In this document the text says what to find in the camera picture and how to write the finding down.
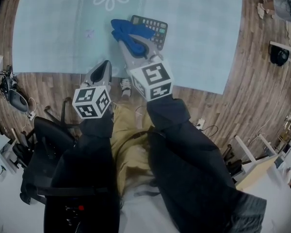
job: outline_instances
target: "khaki pants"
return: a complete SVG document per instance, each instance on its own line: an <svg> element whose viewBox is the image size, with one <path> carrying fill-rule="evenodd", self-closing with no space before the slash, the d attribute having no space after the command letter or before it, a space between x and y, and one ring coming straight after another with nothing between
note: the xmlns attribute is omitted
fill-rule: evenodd
<svg viewBox="0 0 291 233"><path fill-rule="evenodd" d="M143 128L137 129L133 106L128 103L115 106L111 147L116 161L117 186L120 195L123 195L125 181L130 175L146 173L150 170L147 160L147 134L136 139L128 139L138 132L147 131L151 125L151 119L148 113L145 113L142 118Z"/></svg>

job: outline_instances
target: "person's arm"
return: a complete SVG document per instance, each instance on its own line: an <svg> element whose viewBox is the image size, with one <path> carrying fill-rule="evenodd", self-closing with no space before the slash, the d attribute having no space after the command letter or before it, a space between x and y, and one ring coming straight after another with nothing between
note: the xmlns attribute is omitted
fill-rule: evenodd
<svg viewBox="0 0 291 233"><path fill-rule="evenodd" d="M190 114L183 100L166 96L148 102L147 111L175 154L235 187L218 147L189 121Z"/></svg>
<svg viewBox="0 0 291 233"><path fill-rule="evenodd" d="M113 131L110 112L106 112L103 118L84 120L80 124L80 130L82 136L76 146L60 158L52 186L113 185L115 169L110 145Z"/></svg>

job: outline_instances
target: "calculator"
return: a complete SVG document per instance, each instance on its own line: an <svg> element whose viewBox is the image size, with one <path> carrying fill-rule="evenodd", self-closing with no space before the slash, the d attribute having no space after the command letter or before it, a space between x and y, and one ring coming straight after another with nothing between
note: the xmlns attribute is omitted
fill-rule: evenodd
<svg viewBox="0 0 291 233"><path fill-rule="evenodd" d="M168 28L167 23L136 15L133 15L130 21L135 25L145 24L147 28L154 30L155 35L151 38L151 41L154 42L158 50L163 49Z"/></svg>

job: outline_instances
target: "black chair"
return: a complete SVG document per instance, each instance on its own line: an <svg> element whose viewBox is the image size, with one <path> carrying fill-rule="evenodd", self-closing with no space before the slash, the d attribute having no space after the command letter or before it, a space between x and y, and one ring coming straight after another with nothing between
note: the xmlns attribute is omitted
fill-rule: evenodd
<svg viewBox="0 0 291 233"><path fill-rule="evenodd" d="M30 204L31 198L45 204L46 199L37 194L37 187L49 187L58 161L62 154L73 148L76 140L68 128L77 125L65 124L65 100L61 121L52 116L56 122L45 118L34 119L34 129L28 136L22 134L22 143L13 147L17 155L15 165L24 168L20 198Z"/></svg>

